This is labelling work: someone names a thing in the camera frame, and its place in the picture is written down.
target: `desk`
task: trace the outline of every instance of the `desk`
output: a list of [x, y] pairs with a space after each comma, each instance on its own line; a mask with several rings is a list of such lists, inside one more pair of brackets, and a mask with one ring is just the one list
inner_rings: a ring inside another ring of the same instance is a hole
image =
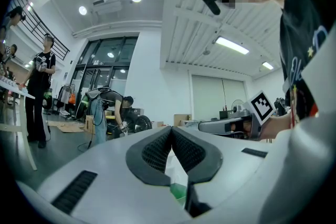
[[[0, 124], [0, 131], [21, 132], [22, 133], [23, 143], [24, 143], [24, 147], [25, 147], [27, 157], [29, 159], [30, 165], [32, 166], [33, 170], [36, 171], [37, 168], [36, 168], [35, 162], [33, 160], [33, 157], [31, 155], [32, 153], [30, 152], [30, 148], [29, 148], [28, 140], [27, 140], [28, 133], [27, 133], [26, 110], [25, 110], [25, 97], [32, 98], [32, 99], [35, 99], [35, 97], [26, 93], [26, 92], [20, 91], [17, 87], [13, 87], [13, 86], [11, 86], [11, 85], [9, 85], [6, 82], [1, 81], [1, 80], [0, 80], [0, 87], [20, 94], [19, 115], [20, 115], [20, 123], [21, 123], [20, 126], [8, 125], [8, 124], [6, 124], [6, 117], [4, 117], [5, 123]], [[7, 100], [5, 100], [4, 110], [6, 109], [6, 107], [7, 107]]]

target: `rectangular ceiling light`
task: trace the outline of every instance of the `rectangular ceiling light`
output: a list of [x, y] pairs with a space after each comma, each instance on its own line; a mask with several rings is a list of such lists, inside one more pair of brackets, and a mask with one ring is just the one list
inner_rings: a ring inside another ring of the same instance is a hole
[[262, 65], [270, 70], [273, 69], [273, 66], [271, 66], [268, 62], [264, 62]]
[[220, 44], [220, 45], [223, 45], [225, 47], [228, 47], [232, 50], [235, 50], [237, 52], [240, 52], [241, 54], [247, 54], [249, 52], [249, 50], [243, 48], [242, 46], [238, 45], [238, 44], [235, 44], [233, 43], [232, 41], [230, 40], [227, 40], [223, 37], [218, 37], [217, 40], [216, 40], [216, 43], [217, 44]]

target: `star print on shirt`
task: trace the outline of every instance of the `star print on shirt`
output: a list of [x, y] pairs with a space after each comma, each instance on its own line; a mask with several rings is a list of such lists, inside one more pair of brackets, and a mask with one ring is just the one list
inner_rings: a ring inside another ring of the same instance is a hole
[[308, 57], [313, 57], [313, 53], [314, 53], [314, 50], [313, 50], [313, 48], [312, 47], [309, 47], [309, 49], [308, 49]]

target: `shoe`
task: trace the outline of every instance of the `shoe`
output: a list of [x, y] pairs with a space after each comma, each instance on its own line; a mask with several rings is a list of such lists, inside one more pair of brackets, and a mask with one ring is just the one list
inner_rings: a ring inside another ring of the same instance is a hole
[[36, 138], [33, 138], [32, 136], [27, 136], [27, 140], [28, 140], [28, 142], [30, 143], [30, 142], [35, 142], [36, 141]]
[[47, 145], [47, 142], [46, 141], [38, 141], [38, 148], [45, 148]]

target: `black pants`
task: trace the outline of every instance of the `black pants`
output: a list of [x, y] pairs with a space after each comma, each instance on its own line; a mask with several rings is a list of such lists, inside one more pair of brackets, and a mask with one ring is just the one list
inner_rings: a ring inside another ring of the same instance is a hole
[[27, 131], [31, 138], [39, 141], [46, 140], [42, 119], [43, 89], [41, 87], [29, 86], [28, 93], [35, 99], [26, 97]]

